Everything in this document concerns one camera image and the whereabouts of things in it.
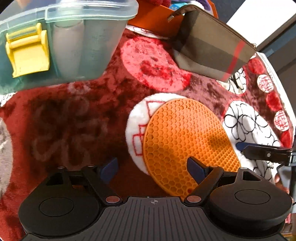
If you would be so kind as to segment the purple cloth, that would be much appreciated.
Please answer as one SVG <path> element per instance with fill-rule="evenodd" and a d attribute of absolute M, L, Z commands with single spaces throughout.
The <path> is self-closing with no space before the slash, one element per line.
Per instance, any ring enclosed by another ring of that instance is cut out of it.
<path fill-rule="evenodd" d="M 211 5 L 209 4 L 208 0 L 197 0 L 198 3 L 200 3 L 206 11 L 211 10 Z"/>

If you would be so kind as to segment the dark red plush toy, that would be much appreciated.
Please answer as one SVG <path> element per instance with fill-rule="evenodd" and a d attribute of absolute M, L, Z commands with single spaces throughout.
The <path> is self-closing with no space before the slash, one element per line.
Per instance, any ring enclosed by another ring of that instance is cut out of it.
<path fill-rule="evenodd" d="M 155 6 L 165 6 L 167 8 L 169 8 L 171 5 L 171 0 L 145 0 L 145 1 Z"/>

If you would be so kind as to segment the red floral fleece blanket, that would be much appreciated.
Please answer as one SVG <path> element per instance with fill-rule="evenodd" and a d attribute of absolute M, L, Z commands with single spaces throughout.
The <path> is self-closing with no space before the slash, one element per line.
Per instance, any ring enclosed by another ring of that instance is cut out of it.
<path fill-rule="evenodd" d="M 169 41 L 128 27 L 100 78 L 1 96 L 1 240 L 24 237 L 20 204 L 58 166 L 116 158 L 116 193 L 166 196 L 137 161 L 146 123 L 172 98 L 207 106 L 233 144 L 292 146 L 295 114 L 263 54 L 223 83 L 178 68 L 172 51 Z"/>

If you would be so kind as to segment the orange silicone honeycomb mat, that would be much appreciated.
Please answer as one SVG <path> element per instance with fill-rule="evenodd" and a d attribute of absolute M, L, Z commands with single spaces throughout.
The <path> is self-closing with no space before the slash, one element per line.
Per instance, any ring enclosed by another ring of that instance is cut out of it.
<path fill-rule="evenodd" d="M 228 172 L 241 166 L 217 116 L 188 98 L 170 100 L 157 109 L 147 124 L 142 153 L 156 184 L 182 199 L 197 186 L 187 171 L 189 157 Z"/>

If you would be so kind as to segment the clear plastic storage box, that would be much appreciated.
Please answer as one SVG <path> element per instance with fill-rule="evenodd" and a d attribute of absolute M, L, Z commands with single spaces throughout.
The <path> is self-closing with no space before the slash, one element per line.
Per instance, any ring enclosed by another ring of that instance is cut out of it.
<path fill-rule="evenodd" d="M 99 78 L 137 1 L 1 1 L 1 94 Z"/>

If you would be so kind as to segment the brown plaid zipper pouch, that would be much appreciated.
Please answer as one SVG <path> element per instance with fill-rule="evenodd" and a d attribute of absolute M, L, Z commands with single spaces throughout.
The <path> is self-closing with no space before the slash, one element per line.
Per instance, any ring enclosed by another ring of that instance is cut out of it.
<path fill-rule="evenodd" d="M 188 4 L 169 17 L 183 16 L 173 40 L 179 68 L 226 82 L 256 53 L 254 44 L 196 5 Z"/>

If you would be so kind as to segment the orange cardboard box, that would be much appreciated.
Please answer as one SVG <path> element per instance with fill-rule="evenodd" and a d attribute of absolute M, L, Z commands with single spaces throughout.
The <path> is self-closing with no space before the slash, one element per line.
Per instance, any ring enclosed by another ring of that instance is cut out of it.
<path fill-rule="evenodd" d="M 144 33 L 182 41 L 224 27 L 212 5 L 210 11 L 204 10 L 202 4 L 186 4 L 170 9 L 150 1 L 138 1 L 138 13 L 128 21 L 128 25 Z"/>

